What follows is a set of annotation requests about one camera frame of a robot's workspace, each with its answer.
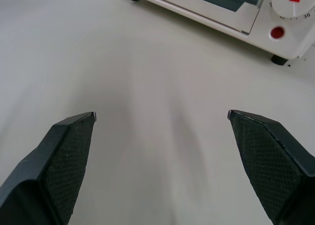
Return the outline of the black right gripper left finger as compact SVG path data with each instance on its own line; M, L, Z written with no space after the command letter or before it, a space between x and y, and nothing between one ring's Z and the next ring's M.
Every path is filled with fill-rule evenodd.
M54 124L0 187L2 225L66 225L85 176L95 112Z

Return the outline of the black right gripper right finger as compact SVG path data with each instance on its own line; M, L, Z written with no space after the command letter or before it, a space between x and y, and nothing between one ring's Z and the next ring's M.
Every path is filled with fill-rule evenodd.
M229 110L241 161L275 225L315 223L315 158L279 122Z

